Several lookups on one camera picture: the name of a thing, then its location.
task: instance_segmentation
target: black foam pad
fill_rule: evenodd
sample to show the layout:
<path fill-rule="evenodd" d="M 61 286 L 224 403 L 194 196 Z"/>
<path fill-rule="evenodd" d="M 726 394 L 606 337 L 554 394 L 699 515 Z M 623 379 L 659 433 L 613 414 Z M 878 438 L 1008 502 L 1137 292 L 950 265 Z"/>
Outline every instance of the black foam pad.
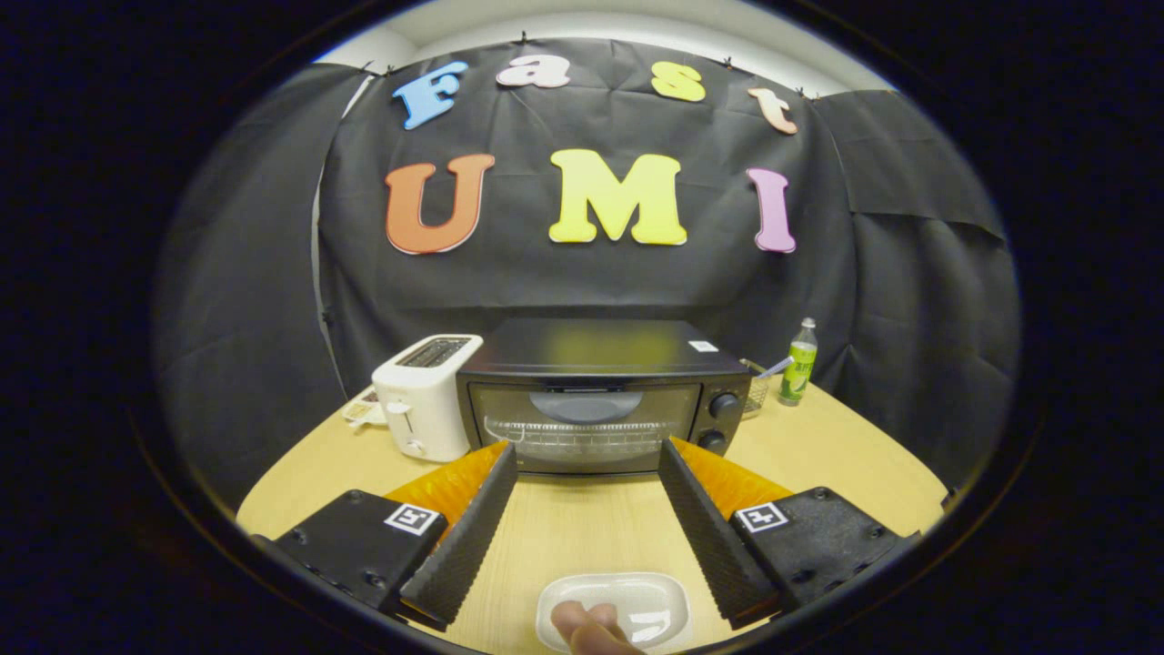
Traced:
<path fill-rule="evenodd" d="M 732 629 L 738 629 L 776 613 L 776 588 L 719 515 L 669 440 L 662 442 L 659 480 L 695 551 L 719 615 L 728 619 Z"/>
<path fill-rule="evenodd" d="M 400 588 L 400 597 L 412 607 L 432 619 L 452 624 L 461 610 L 485 558 L 489 543 L 505 512 L 513 485 L 517 484 L 517 455 L 508 446 L 494 464 L 494 470 L 481 485 L 477 496 L 464 511 L 461 520 L 417 570 L 412 579 Z M 409 618 L 436 629 L 442 626 L 425 621 L 416 614 Z"/>

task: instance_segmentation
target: toaster oven handle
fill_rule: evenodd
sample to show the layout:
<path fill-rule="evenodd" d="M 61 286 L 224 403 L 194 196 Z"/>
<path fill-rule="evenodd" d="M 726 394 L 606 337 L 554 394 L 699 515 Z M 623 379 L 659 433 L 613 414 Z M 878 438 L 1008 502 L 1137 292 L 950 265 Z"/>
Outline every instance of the toaster oven handle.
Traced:
<path fill-rule="evenodd" d="M 530 403 L 538 412 L 562 423 L 594 426 L 625 419 L 643 403 L 643 392 L 565 394 L 531 392 Z"/>

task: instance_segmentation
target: white plate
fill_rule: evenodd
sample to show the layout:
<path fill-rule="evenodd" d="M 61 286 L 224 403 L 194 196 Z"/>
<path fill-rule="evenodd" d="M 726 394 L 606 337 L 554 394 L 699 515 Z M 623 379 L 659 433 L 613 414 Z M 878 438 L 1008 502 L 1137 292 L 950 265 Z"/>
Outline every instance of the white plate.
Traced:
<path fill-rule="evenodd" d="M 683 585 L 662 574 L 591 574 L 549 583 L 538 598 L 534 629 L 542 643 L 569 653 L 569 645 L 549 622 L 549 612 L 563 600 L 577 600 L 589 610 L 599 603 L 618 608 L 618 627 L 636 648 L 661 655 L 691 640 L 691 607 Z"/>

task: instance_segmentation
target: toaster knob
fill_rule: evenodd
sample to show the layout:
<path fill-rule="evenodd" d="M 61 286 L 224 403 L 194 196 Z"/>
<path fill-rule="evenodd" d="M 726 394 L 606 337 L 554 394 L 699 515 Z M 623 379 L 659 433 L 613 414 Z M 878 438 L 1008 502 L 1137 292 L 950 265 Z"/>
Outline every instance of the toaster knob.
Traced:
<path fill-rule="evenodd" d="M 739 405 L 739 399 L 736 394 L 719 394 L 711 399 L 711 405 L 708 407 L 708 412 L 715 419 L 733 419 L 738 414 L 744 413 L 744 408 Z"/>
<path fill-rule="evenodd" d="M 728 450 L 728 437 L 719 430 L 708 430 L 700 436 L 700 448 L 723 455 Z"/>

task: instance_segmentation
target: hand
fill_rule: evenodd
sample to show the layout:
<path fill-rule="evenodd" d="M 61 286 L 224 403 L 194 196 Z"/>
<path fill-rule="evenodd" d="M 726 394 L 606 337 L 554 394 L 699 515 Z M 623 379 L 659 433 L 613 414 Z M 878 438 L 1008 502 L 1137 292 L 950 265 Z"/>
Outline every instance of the hand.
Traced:
<path fill-rule="evenodd" d="M 626 641 L 626 634 L 618 627 L 618 612 L 610 603 L 587 611 L 577 600 L 565 600 L 554 606 L 549 622 L 570 645 L 573 655 L 644 655 Z"/>

